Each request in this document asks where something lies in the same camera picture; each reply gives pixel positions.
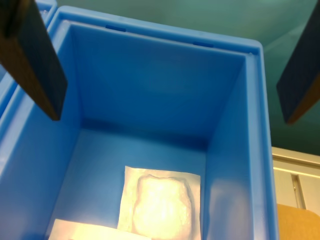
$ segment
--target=green wall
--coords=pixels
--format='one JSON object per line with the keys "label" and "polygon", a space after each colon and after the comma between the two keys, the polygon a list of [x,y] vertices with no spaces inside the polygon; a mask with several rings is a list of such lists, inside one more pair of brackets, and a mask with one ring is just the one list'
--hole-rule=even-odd
{"label": "green wall", "polygon": [[230,36],[264,47],[271,141],[274,147],[320,155],[320,105],[293,126],[284,124],[276,91],[317,0],[57,0],[94,11]]}

